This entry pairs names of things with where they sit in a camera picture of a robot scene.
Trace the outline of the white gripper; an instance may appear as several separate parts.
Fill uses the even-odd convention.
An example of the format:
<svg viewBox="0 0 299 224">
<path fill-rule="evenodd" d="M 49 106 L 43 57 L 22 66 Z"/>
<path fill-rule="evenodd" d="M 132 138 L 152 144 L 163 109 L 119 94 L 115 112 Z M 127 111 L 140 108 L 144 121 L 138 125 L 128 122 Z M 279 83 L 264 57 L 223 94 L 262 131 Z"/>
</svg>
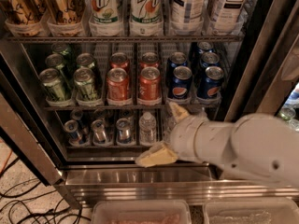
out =
<svg viewBox="0 0 299 224">
<path fill-rule="evenodd" d="M 195 136 L 203 122 L 208 121 L 206 113 L 190 115 L 187 109 L 175 102 L 170 102 L 171 113 L 178 122 L 170 134 L 170 147 L 164 142 L 155 143 L 149 150 L 140 154 L 135 164 L 140 167 L 152 167 L 181 161 L 200 163 L 195 154 Z"/>
</svg>

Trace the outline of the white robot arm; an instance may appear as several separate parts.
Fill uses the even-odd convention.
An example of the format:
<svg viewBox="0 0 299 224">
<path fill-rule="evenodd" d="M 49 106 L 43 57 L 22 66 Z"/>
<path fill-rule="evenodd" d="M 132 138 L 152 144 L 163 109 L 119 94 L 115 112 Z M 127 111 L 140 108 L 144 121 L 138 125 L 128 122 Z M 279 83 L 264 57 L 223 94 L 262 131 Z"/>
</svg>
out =
<svg viewBox="0 0 299 224">
<path fill-rule="evenodd" d="M 157 142 L 135 163 L 207 162 L 225 173 L 261 185 L 299 188 L 299 133 L 276 117 L 253 113 L 237 122 L 212 121 L 169 104 L 176 125 L 169 141 Z"/>
</svg>

